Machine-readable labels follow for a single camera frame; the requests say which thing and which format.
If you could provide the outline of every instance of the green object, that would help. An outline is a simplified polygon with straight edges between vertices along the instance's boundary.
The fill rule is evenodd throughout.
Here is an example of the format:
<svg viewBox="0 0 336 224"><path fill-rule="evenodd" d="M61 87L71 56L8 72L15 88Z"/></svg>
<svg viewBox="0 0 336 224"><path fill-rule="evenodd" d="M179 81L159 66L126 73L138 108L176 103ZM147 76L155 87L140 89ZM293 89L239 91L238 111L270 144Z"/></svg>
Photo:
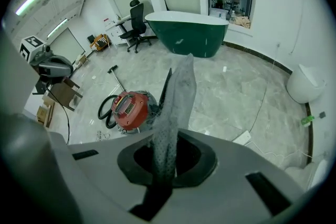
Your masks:
<svg viewBox="0 0 336 224"><path fill-rule="evenodd" d="M310 116L308 116L308 117L302 119L302 120L301 120L301 124L302 124L302 125L305 125L305 124L307 124L307 123L313 121L314 119L315 119L315 117L312 116L312 115L310 115Z"/></svg>
<svg viewBox="0 0 336 224"><path fill-rule="evenodd" d="M200 58L216 54L228 28L226 20L183 12L151 13L145 19L169 51Z"/></svg>

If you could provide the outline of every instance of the marble floor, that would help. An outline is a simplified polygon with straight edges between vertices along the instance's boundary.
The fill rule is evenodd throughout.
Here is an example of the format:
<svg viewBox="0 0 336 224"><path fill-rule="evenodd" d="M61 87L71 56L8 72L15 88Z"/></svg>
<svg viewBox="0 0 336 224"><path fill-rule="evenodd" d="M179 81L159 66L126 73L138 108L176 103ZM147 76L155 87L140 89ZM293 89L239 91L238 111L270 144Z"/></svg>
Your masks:
<svg viewBox="0 0 336 224"><path fill-rule="evenodd" d="M114 65L118 65L115 73L127 90L148 90L159 100L169 68L174 71L184 56L170 53L158 40L152 44L141 44L138 54L133 49L127 53L126 47L111 46L93 54L73 74L71 79L81 86L83 98L73 100L74 112L67 110L70 144L123 136L117 128L107 129L105 121L97 118L101 102L112 92L121 92L113 75L107 73ZM190 130L229 141L248 130L253 143L247 146L273 164L282 169L305 166L307 157L300 151L307 153L308 129L300 120L306 110L288 95L287 73L226 46L221 46L213 58L195 58L194 70L197 93ZM60 105L55 106L49 130L67 139L66 116Z"/></svg>

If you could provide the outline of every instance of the red vacuum cleaner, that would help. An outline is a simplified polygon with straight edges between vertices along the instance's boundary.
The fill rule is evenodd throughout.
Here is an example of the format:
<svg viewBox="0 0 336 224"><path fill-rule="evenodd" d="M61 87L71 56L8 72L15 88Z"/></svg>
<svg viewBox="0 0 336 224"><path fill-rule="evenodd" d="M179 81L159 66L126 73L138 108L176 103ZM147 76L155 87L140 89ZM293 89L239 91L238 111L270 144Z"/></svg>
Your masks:
<svg viewBox="0 0 336 224"><path fill-rule="evenodd" d="M154 118L160 114L162 109L168 81L172 75L172 69L168 72L160 101L157 103L155 97L150 92L141 90L127 92L114 74L114 70L117 67L118 66L111 67L108 73L113 73L123 91L119 95L110 95L105 98L99 107L98 119L102 120L106 118L106 127L111 129L117 125L118 130L122 134L140 133L148 130L153 124ZM102 115L102 108L110 99L112 99L111 109Z"/></svg>

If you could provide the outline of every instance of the office chair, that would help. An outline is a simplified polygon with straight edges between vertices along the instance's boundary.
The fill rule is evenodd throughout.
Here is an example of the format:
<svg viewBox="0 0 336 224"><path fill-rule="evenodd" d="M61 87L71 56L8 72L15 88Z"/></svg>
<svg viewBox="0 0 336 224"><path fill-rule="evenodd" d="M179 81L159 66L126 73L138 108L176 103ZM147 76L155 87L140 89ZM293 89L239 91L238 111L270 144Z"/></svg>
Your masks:
<svg viewBox="0 0 336 224"><path fill-rule="evenodd" d="M149 46L152 45L151 41L148 38L143 38L140 35L146 32L146 24L142 20L143 16L143 3L140 4L139 0L132 0L130 2L131 8L131 23L132 23L132 30L127 31L126 33L119 36L122 39L132 38L135 39L134 44L132 44L128 49L127 52L130 52L130 48L135 46L135 53L137 54L138 45L145 40L148 41Z"/></svg>

